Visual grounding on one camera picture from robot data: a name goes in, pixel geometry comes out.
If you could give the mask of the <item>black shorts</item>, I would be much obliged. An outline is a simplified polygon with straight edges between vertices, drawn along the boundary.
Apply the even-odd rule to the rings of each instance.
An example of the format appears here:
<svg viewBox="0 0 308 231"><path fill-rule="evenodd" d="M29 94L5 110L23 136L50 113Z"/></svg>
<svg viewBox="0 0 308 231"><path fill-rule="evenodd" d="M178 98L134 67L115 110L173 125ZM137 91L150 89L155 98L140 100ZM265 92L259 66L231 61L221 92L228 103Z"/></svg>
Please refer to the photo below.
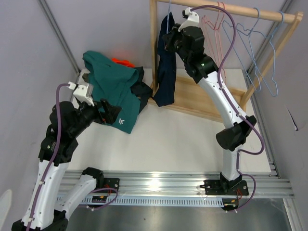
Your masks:
<svg viewBox="0 0 308 231"><path fill-rule="evenodd" d="M143 67L134 67L138 72L137 81L131 86L131 92L140 100L139 114L148 104L149 99L152 97L153 90L145 82L143 82L145 71Z"/></svg>

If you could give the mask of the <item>teal green shorts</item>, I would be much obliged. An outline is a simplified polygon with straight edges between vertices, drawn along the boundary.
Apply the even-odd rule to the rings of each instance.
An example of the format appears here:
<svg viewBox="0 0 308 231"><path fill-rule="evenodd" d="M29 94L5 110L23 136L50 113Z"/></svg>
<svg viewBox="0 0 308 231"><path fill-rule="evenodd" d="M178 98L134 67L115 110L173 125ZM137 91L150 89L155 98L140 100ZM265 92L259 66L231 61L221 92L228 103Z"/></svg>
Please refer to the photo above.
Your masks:
<svg viewBox="0 0 308 231"><path fill-rule="evenodd" d="M137 121L140 100L131 92L139 73L136 69L117 64L96 51L83 53L85 68L89 70L89 83L93 85L95 101L106 99L113 106L120 106L112 127L130 134Z"/></svg>

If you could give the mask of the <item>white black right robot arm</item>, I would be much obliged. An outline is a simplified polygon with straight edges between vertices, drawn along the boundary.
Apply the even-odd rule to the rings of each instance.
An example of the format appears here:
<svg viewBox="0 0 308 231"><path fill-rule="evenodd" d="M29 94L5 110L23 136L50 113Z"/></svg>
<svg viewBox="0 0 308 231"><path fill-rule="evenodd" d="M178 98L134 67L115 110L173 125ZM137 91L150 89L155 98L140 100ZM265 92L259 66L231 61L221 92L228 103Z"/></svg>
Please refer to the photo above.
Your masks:
<svg viewBox="0 0 308 231"><path fill-rule="evenodd" d="M165 49L179 55L187 74L208 94L225 126L216 134L216 140L223 150L220 179L205 180L202 188L207 195L248 195L247 183L237 171L237 152L245 144L257 122L256 118L248 116L238 105L223 83L218 66L204 53L205 38L201 28L181 28L180 24L175 24L162 39Z"/></svg>

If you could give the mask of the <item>navy blue shorts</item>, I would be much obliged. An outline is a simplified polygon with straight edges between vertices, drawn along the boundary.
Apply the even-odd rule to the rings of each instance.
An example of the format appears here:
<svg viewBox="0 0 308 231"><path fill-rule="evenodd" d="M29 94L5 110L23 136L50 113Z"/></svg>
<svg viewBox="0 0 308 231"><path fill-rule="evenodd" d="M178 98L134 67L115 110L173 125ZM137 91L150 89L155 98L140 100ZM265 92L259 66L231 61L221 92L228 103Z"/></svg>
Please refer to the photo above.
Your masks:
<svg viewBox="0 0 308 231"><path fill-rule="evenodd" d="M170 14L170 26L175 25L172 13ZM176 54L168 52L164 48L162 36L166 34L167 16L161 23L158 37L157 53L160 56L157 70L159 88L153 99L159 107L174 103L175 83L176 83Z"/></svg>

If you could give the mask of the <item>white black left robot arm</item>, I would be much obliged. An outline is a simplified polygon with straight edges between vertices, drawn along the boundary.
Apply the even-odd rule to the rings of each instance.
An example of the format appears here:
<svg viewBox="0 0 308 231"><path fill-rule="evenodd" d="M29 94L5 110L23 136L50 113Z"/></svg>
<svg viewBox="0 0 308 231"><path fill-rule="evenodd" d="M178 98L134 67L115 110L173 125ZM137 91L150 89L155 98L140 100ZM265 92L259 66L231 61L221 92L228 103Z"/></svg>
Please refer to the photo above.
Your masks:
<svg viewBox="0 0 308 231"><path fill-rule="evenodd" d="M88 167L78 182L56 201L63 176L78 146L77 137L94 121L115 123L121 107L102 99L88 105L56 102L50 114L50 125L40 145L38 178L34 192L22 219L12 225L13 231L65 231L74 210L90 193L106 192L118 195L118 187L105 183L103 171Z"/></svg>

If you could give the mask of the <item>pink hanger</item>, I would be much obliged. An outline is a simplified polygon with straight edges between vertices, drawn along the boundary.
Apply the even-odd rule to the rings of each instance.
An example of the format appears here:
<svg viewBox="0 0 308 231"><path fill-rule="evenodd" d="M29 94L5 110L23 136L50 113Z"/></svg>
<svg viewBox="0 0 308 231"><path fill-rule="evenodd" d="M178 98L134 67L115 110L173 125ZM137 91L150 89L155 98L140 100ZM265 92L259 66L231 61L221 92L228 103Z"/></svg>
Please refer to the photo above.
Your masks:
<svg viewBox="0 0 308 231"><path fill-rule="evenodd" d="M221 64L224 58L221 35L220 35L220 29L224 20L224 16L225 16L224 12L218 10L216 22L214 24L214 38L215 38L215 43L217 45L217 55L219 64Z"/></svg>
<svg viewBox="0 0 308 231"><path fill-rule="evenodd" d="M217 45L215 43L215 38L214 38L214 24L215 21L211 21L209 17L204 15L202 17L201 23L202 23L202 28L205 33L205 40L206 40L206 46L209 51L210 56L214 59L215 63L219 66L218 62L218 55L217 55Z"/></svg>

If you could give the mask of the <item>orange mesh shorts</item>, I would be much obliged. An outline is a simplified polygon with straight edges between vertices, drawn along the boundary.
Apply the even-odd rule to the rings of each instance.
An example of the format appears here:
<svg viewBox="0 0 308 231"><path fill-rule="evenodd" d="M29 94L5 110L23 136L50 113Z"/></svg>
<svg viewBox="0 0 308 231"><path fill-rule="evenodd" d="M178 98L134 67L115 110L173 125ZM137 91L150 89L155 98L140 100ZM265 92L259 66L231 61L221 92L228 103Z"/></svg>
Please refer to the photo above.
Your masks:
<svg viewBox="0 0 308 231"><path fill-rule="evenodd" d="M116 64L120 64L120 65L129 67L129 68L135 67L135 65L128 60L120 60L120 59L117 59L117 58L111 58L111 60Z"/></svg>

